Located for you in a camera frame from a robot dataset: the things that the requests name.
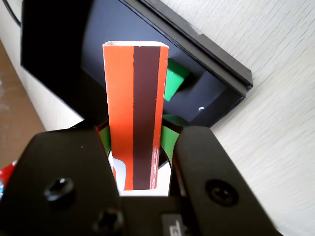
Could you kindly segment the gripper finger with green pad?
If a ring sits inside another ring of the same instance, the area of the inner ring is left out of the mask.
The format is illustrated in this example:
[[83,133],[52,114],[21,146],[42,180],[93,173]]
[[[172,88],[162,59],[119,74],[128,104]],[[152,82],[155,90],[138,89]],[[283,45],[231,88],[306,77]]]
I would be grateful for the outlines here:
[[179,135],[169,192],[182,200],[184,235],[279,234],[210,128],[175,115],[164,115],[162,124]]

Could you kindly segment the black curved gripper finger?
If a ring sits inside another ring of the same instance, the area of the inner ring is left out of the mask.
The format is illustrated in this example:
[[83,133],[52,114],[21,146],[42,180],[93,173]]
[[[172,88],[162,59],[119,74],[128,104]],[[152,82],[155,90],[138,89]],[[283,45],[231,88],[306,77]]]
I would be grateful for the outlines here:
[[36,134],[0,202],[3,236],[124,236],[121,201],[95,127]]

